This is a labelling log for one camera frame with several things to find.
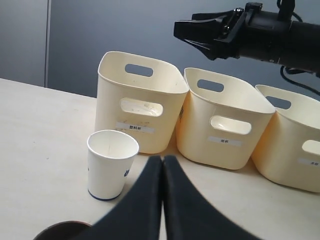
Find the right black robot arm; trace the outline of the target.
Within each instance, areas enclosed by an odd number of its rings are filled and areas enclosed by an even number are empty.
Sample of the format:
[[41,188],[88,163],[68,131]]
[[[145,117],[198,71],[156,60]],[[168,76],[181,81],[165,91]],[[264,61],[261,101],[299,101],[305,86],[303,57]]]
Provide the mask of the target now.
[[320,72],[320,26],[292,20],[295,1],[282,0],[278,12],[262,3],[218,13],[194,13],[174,23],[173,35],[209,60],[246,57],[288,68]]

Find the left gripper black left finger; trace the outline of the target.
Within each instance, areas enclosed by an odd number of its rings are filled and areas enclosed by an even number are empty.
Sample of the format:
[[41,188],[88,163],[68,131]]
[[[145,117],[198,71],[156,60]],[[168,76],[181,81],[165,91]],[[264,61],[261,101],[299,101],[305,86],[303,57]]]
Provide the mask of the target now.
[[75,240],[157,240],[162,214],[162,159],[148,158],[127,194]]

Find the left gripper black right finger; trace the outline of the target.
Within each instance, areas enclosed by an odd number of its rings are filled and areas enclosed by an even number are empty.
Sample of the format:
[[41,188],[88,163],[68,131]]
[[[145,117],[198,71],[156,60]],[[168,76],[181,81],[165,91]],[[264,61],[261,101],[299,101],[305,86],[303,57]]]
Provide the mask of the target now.
[[212,206],[196,189],[178,159],[163,159],[163,205],[168,240],[256,240]]

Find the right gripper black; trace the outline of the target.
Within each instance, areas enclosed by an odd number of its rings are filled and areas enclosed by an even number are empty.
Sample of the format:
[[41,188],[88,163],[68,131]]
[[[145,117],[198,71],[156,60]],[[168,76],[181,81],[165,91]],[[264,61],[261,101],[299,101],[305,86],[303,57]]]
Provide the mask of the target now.
[[278,1],[278,12],[263,11],[260,2],[248,2],[233,11],[193,13],[191,20],[174,23],[173,36],[191,45],[207,59],[240,57],[278,62],[292,21],[292,3]]

